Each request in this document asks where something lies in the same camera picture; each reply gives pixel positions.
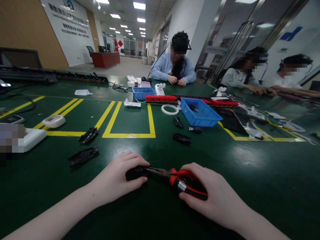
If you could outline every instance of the blue plastic bin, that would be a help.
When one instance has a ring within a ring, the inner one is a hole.
[[[132,88],[133,92],[133,98],[138,101],[145,101],[146,95],[155,95],[156,92],[153,90],[153,88],[138,88],[134,87]]]
[[[193,105],[198,112],[192,111],[189,105]],[[212,108],[201,99],[181,98],[181,111],[192,127],[213,127],[223,120]]]

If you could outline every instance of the reception desk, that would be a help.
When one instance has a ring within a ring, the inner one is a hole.
[[[118,52],[113,53],[91,53],[93,65],[99,68],[109,68],[115,64],[120,63],[120,54]]]

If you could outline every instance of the eyeglasses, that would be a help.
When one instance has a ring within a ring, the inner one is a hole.
[[[128,91],[128,88],[124,87],[124,86],[120,86],[120,85],[117,85],[117,84],[114,84],[112,86],[113,89],[120,89],[121,91],[124,91],[124,92],[127,92]]]

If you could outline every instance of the logo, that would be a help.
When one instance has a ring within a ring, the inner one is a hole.
[[[74,11],[74,7],[73,7],[71,0],[63,0],[63,3],[66,7],[70,8],[72,11]]]
[[[286,32],[285,34],[282,35],[280,40],[285,40],[287,42],[290,42],[295,35],[297,35],[298,32],[300,32],[302,27],[297,27],[292,33],[291,32]]]

